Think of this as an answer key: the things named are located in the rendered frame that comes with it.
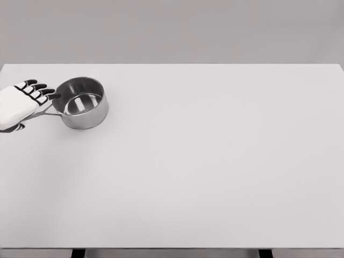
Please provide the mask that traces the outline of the steel saucepan with handle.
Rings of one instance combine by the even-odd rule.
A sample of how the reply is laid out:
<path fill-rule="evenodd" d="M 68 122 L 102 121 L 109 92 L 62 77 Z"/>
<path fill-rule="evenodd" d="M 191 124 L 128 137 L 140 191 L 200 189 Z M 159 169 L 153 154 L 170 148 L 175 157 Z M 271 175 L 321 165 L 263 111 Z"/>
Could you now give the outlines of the steel saucepan with handle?
<path fill-rule="evenodd" d="M 49 108 L 56 111 L 62 122 L 76 130 L 98 126 L 107 116 L 109 102 L 100 82 L 91 77 L 75 77 L 60 84 Z"/>

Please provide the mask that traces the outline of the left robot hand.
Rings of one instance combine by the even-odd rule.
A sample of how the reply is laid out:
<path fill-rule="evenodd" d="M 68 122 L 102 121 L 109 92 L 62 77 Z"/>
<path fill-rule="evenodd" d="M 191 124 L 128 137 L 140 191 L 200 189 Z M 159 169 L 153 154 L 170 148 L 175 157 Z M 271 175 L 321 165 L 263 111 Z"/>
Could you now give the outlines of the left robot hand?
<path fill-rule="evenodd" d="M 55 89 L 35 79 L 22 81 L 0 91 L 0 133 L 25 128 L 23 121 L 34 115 L 40 107 L 60 98 Z"/>

